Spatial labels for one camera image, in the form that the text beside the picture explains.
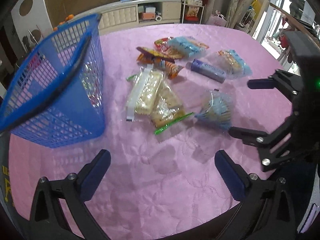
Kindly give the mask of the blue cartoon cake packet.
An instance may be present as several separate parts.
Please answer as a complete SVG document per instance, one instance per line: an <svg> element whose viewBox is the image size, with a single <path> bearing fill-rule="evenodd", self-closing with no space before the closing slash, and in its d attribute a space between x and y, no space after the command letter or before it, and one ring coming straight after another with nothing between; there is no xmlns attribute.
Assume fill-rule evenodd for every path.
<svg viewBox="0 0 320 240"><path fill-rule="evenodd" d="M235 50L220 50L212 55L211 61L225 72L227 79L239 79L252 75L249 65Z"/></svg>

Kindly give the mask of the blue striped cake packet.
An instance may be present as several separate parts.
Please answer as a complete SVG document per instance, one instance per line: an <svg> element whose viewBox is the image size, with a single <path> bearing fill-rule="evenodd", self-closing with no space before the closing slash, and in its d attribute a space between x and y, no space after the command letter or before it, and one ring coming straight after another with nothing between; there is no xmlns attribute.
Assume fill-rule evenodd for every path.
<svg viewBox="0 0 320 240"><path fill-rule="evenodd" d="M206 126L227 131L232 126L233 101L219 90L208 90L195 118Z"/></svg>

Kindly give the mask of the doublemint gum bottle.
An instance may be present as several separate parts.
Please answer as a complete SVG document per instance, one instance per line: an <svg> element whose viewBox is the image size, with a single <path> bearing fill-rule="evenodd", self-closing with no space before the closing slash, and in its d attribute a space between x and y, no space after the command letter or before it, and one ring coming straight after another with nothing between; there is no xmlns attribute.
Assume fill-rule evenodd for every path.
<svg viewBox="0 0 320 240"><path fill-rule="evenodd" d="M198 59L195 59L191 63L190 70L192 72L196 72L198 74L206 76L212 80L215 80L219 83L224 83L226 79L226 73L223 70L214 67L208 63L202 62Z"/></svg>

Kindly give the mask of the light blue cartoon packet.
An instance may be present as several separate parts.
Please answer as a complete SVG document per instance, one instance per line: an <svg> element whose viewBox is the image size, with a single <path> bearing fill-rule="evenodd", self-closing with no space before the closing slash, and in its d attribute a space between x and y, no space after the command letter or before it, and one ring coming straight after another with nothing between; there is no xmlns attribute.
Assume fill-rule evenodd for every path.
<svg viewBox="0 0 320 240"><path fill-rule="evenodd" d="M191 36L179 36L168 41L171 48L176 49L185 57L195 57L203 54L209 46Z"/></svg>

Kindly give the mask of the cracker pack green ends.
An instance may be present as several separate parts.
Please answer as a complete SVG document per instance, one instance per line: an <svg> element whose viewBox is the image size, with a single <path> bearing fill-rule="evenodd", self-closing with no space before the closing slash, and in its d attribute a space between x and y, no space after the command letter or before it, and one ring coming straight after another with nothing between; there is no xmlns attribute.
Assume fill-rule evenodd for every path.
<svg viewBox="0 0 320 240"><path fill-rule="evenodd" d="M190 117L193 112L187 113L182 100L175 94L169 84L164 81L156 96L156 101L150 114L155 127L154 134L159 135L170 126Z"/></svg>

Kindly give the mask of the blue plastic basket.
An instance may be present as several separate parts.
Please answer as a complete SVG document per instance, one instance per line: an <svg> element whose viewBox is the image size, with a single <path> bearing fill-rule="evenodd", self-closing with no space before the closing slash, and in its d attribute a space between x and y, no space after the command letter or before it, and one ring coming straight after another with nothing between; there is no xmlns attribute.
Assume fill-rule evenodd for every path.
<svg viewBox="0 0 320 240"><path fill-rule="evenodd" d="M1 104L1 132L49 148L105 130L100 14L65 23L23 61Z"/></svg>

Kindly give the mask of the cracker pack white strip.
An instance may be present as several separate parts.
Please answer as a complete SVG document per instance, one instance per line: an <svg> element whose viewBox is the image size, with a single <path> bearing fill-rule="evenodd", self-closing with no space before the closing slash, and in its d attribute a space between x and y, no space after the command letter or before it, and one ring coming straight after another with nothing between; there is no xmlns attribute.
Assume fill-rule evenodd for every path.
<svg viewBox="0 0 320 240"><path fill-rule="evenodd" d="M135 121L140 116L150 116L157 94L164 81L164 73L147 64L133 78L133 87L126 102L126 120Z"/></svg>

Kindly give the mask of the purple cracker packet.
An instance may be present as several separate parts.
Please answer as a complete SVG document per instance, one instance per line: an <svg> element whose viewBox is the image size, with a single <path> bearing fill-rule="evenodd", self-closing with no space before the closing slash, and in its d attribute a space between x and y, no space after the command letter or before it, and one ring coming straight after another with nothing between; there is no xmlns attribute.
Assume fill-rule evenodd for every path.
<svg viewBox="0 0 320 240"><path fill-rule="evenodd" d="M175 62L175 60L173 58L171 58L168 55L165 55L159 51L156 51L154 49L150 49L150 48L146 48L146 47L137 47L136 49L148 58L160 59L160 60L169 61L172 63Z"/></svg>

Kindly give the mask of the orange small snack packet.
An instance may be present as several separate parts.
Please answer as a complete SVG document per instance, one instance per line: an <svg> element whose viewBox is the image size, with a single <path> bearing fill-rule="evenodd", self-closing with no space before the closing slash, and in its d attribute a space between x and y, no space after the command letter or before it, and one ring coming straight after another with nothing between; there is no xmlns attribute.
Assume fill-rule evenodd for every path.
<svg viewBox="0 0 320 240"><path fill-rule="evenodd" d="M178 77L179 72L184 68L179 64L175 64L165 60L159 60L155 63L156 68L164 71L169 79Z"/></svg>

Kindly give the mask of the pink gift bag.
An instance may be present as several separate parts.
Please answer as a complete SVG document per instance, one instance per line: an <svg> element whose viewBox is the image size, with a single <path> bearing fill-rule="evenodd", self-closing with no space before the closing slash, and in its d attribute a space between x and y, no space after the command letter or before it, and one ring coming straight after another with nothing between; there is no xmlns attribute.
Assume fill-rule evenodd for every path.
<svg viewBox="0 0 320 240"><path fill-rule="evenodd" d="M219 27L225 27L227 21L225 17L218 10L215 11L214 14L211 14L208 20L206 21L206 25L214 25Z"/></svg>

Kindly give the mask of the red snack packet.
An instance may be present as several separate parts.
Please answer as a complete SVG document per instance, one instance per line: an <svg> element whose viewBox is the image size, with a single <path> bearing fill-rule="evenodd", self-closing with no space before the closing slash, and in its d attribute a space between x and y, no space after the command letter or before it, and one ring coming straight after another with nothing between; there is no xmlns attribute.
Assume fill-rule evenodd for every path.
<svg viewBox="0 0 320 240"><path fill-rule="evenodd" d="M184 55L181 54L177 49L173 48L168 44L168 42L172 39L173 39L172 36L160 38L154 42L154 45L158 51L160 51L161 53L167 55L172 59L175 59L175 60L183 59Z"/></svg>

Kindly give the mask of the cream tv cabinet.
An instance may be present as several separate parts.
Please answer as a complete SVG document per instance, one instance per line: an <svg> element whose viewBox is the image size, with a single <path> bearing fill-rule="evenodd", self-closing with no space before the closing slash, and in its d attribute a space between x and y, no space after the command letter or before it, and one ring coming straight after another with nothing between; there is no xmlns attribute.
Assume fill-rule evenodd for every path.
<svg viewBox="0 0 320 240"><path fill-rule="evenodd" d="M114 2L82 12L74 18L77 20L91 14L101 14L99 34L137 28L148 25L180 23L181 0L136 0ZM142 10L155 8L155 17L142 18Z"/></svg>

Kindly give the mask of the oranges on plate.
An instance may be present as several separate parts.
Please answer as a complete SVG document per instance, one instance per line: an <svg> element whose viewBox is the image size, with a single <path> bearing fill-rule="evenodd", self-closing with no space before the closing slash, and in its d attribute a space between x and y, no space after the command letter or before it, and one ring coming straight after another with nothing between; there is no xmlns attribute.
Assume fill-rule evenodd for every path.
<svg viewBox="0 0 320 240"><path fill-rule="evenodd" d="M60 22L56 27L53 28L53 31L57 31L59 27L61 27L62 25L64 25L65 23L67 23L68 21L72 20L74 18L74 15L68 15L64 21Z"/></svg>

